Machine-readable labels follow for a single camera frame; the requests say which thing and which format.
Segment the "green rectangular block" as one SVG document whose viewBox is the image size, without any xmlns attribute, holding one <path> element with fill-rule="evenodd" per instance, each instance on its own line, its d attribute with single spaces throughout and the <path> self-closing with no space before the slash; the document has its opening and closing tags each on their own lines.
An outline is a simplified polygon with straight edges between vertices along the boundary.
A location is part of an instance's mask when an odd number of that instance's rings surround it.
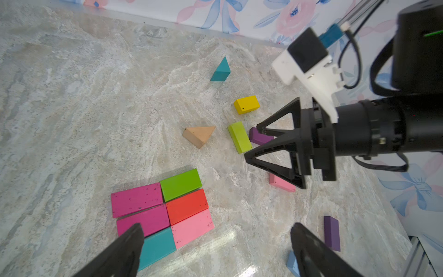
<svg viewBox="0 0 443 277">
<path fill-rule="evenodd" d="M 189 170 L 182 174 L 160 181 L 160 186 L 165 202 L 172 201 L 194 190 L 200 189 L 202 183 L 197 169 Z"/>
</svg>

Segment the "magenta rectangular block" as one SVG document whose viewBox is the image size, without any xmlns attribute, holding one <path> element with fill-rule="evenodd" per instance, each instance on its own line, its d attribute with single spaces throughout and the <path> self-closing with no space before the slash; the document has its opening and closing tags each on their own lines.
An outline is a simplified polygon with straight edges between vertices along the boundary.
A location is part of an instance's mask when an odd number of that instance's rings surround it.
<svg viewBox="0 0 443 277">
<path fill-rule="evenodd" d="M 161 204 L 163 204 L 163 194 L 160 183 L 111 194 L 113 218 L 124 217 Z"/>
</svg>

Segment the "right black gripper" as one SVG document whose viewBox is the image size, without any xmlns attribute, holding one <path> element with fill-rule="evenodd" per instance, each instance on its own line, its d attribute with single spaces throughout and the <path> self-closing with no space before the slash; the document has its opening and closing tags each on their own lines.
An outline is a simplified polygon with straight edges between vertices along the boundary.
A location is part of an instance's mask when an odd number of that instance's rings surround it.
<svg viewBox="0 0 443 277">
<path fill-rule="evenodd" d="M 367 155 L 372 139 L 369 112 L 361 103 L 340 106 L 339 121 L 332 123 L 326 111 L 313 101 L 308 109 L 313 167 L 321 170 L 323 181 L 336 181 L 336 157 Z M 247 164 L 265 170 L 299 188 L 306 189 L 304 166 L 299 161 L 302 148 L 301 102 L 295 98 L 256 128 L 274 139 L 244 153 Z"/>
</svg>

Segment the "red rectangular block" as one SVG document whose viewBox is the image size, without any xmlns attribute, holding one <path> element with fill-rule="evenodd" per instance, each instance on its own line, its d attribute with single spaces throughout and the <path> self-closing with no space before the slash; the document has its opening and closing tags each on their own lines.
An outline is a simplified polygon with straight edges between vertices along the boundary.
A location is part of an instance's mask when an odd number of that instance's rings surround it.
<svg viewBox="0 0 443 277">
<path fill-rule="evenodd" d="M 196 190 L 166 203 L 170 225 L 175 225 L 208 209 L 204 189 Z"/>
</svg>

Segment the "lime green small block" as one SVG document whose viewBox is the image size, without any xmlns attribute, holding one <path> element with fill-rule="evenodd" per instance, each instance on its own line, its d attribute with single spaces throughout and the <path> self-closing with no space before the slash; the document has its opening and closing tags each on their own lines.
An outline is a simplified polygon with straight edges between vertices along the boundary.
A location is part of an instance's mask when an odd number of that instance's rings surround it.
<svg viewBox="0 0 443 277">
<path fill-rule="evenodd" d="M 236 122 L 228 127 L 228 131 L 233 140 L 235 148 L 239 154 L 253 149 L 248 134 L 242 122 Z"/>
</svg>

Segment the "dark purple small block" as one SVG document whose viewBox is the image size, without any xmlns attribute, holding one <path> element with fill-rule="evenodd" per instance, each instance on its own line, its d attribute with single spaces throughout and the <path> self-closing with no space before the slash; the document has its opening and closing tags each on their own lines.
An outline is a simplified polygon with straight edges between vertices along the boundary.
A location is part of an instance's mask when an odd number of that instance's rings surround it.
<svg viewBox="0 0 443 277">
<path fill-rule="evenodd" d="M 251 143 L 254 143 L 257 145 L 264 145 L 264 144 L 272 141 L 273 139 L 274 139 L 273 136 L 263 135 L 255 127 L 252 127 L 249 130 L 249 140 Z"/>
</svg>

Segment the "natural wood triangular block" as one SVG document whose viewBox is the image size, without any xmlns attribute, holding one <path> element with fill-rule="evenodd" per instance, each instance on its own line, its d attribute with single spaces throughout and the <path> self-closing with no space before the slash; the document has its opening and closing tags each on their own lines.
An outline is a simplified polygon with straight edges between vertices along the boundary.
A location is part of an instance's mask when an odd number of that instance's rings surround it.
<svg viewBox="0 0 443 277">
<path fill-rule="evenodd" d="M 182 136 L 201 149 L 212 136 L 216 126 L 186 128 Z"/>
</svg>

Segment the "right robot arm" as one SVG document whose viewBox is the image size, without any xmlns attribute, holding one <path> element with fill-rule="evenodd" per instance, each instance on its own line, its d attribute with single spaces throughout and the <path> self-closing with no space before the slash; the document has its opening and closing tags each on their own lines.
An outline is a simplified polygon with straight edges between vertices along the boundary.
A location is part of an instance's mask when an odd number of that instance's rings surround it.
<svg viewBox="0 0 443 277">
<path fill-rule="evenodd" d="M 377 100 L 336 107 L 333 94 L 346 88 L 328 46 L 348 37 L 348 23 L 326 33 L 304 31 L 272 67 L 285 84 L 298 79 L 313 97 L 299 99 L 257 125 L 272 140 L 244 154 L 248 164 L 305 189 L 312 169 L 336 180 L 336 157 L 352 157 L 370 170 L 406 172 L 409 152 L 443 150 L 443 3 L 420 1 L 398 14 L 394 37 L 376 56 L 369 80 Z"/>
</svg>

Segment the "light blue rectangular block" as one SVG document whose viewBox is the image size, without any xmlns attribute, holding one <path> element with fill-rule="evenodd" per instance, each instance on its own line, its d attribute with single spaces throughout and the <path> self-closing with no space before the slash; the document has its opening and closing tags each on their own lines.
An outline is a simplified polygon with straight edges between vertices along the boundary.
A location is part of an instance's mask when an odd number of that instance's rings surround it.
<svg viewBox="0 0 443 277">
<path fill-rule="evenodd" d="M 298 262 L 295 257 L 294 252 L 291 250 L 288 255 L 286 267 L 289 269 L 289 271 L 293 274 L 295 277 L 300 277 L 300 271 L 298 268 Z"/>
</svg>

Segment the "teal triangular block far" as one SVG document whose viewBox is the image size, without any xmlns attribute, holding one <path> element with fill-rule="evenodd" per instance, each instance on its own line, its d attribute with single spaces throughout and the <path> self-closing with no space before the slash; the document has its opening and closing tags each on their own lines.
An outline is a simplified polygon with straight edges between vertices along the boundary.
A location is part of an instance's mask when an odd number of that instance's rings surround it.
<svg viewBox="0 0 443 277">
<path fill-rule="evenodd" d="M 231 70 L 227 61 L 224 57 L 219 66 L 214 71 L 210 81 L 226 81 L 227 77 L 230 75 Z"/>
</svg>

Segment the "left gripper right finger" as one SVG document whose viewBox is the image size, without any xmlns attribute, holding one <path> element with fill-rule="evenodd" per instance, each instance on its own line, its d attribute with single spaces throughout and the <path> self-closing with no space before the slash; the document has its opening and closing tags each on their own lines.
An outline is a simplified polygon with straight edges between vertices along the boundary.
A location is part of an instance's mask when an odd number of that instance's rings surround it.
<svg viewBox="0 0 443 277">
<path fill-rule="evenodd" d="M 362 277 L 303 224 L 291 228 L 291 243 L 302 277 Z"/>
</svg>

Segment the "light pink rectangular block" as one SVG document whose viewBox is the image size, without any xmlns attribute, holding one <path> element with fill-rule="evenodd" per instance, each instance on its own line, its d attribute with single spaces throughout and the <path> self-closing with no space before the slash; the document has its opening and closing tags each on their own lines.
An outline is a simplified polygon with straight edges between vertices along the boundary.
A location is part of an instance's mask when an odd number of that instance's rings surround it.
<svg viewBox="0 0 443 277">
<path fill-rule="evenodd" d="M 209 209 L 172 225 L 171 230 L 176 249 L 182 248 L 213 229 L 214 224 Z"/>
</svg>

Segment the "purple rectangular block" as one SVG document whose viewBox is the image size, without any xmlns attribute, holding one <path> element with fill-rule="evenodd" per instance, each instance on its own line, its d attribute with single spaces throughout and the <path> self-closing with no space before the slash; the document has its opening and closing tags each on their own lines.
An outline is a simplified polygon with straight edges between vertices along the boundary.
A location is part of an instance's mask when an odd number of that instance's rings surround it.
<svg viewBox="0 0 443 277">
<path fill-rule="evenodd" d="M 341 251 L 339 221 L 331 216 L 324 217 L 324 243 L 334 251 Z"/>
</svg>

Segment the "teal rectangular block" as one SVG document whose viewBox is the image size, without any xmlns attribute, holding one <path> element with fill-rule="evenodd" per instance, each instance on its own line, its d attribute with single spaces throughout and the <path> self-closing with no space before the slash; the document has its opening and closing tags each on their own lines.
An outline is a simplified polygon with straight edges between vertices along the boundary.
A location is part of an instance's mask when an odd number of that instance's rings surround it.
<svg viewBox="0 0 443 277">
<path fill-rule="evenodd" d="M 145 238 L 138 271 L 141 271 L 177 250 L 170 227 Z"/>
</svg>

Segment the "hot pink rectangular block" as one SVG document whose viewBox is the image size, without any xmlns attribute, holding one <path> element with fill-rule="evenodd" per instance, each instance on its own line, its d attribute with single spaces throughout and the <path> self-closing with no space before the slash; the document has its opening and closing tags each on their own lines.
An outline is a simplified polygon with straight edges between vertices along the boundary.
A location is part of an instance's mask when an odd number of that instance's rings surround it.
<svg viewBox="0 0 443 277">
<path fill-rule="evenodd" d="M 117 232 L 121 236 L 133 225 L 139 223 L 144 237 L 150 236 L 170 226 L 167 207 L 165 204 L 152 209 L 117 220 Z"/>
</svg>

